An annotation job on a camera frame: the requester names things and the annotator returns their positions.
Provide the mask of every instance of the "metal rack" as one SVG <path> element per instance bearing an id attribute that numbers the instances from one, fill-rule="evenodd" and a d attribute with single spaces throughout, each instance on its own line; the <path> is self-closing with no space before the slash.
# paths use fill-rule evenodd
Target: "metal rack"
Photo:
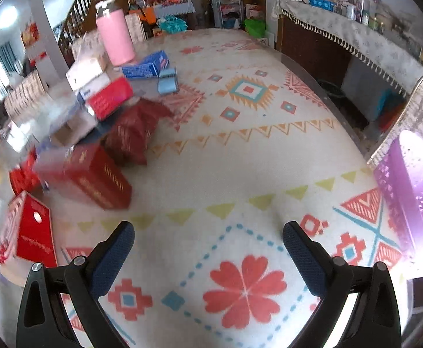
<path id="1" fill-rule="evenodd" d="M 221 28 L 225 28 L 225 22 L 231 19 L 231 17 L 226 17 L 227 14 L 236 12 L 239 14 L 239 22 L 243 22 L 243 4 L 242 0 L 214 0 L 215 2 L 215 11 L 218 14 L 215 14 L 215 19 L 218 18 L 218 24 Z"/>

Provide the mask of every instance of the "purple perforated plastic container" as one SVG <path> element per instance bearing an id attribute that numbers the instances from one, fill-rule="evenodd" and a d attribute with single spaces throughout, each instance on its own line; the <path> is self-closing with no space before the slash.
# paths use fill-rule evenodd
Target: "purple perforated plastic container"
<path id="1" fill-rule="evenodd" d="M 374 170 L 407 262 L 408 279 L 423 276 L 423 139 L 403 131 Z"/>

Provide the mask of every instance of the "pink bottle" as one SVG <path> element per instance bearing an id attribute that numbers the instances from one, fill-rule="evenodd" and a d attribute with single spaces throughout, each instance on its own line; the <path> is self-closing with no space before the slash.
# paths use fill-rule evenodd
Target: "pink bottle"
<path id="1" fill-rule="evenodd" d="M 116 5 L 115 0 L 96 4 L 96 25 L 113 66 L 125 64 L 136 57 L 123 9 Z"/>

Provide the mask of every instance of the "curtain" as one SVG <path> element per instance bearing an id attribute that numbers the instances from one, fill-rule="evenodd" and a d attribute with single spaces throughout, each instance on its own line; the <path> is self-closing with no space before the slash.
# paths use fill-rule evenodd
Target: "curtain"
<path id="1" fill-rule="evenodd" d="M 14 64 L 16 61 L 17 58 L 15 57 L 15 54 L 12 50 L 12 46 L 10 45 L 9 41 L 6 44 L 0 46 L 0 62 L 6 72 L 15 72 Z"/>

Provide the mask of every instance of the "staircase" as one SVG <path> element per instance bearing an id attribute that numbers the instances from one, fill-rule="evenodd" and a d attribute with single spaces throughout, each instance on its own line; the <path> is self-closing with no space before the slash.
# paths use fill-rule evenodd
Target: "staircase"
<path id="1" fill-rule="evenodd" d="M 100 0 L 75 0 L 64 20 L 57 43 L 68 66 L 71 66 L 74 62 L 72 50 L 70 49 L 71 44 L 75 39 L 85 34 L 83 23 L 94 1 Z"/>

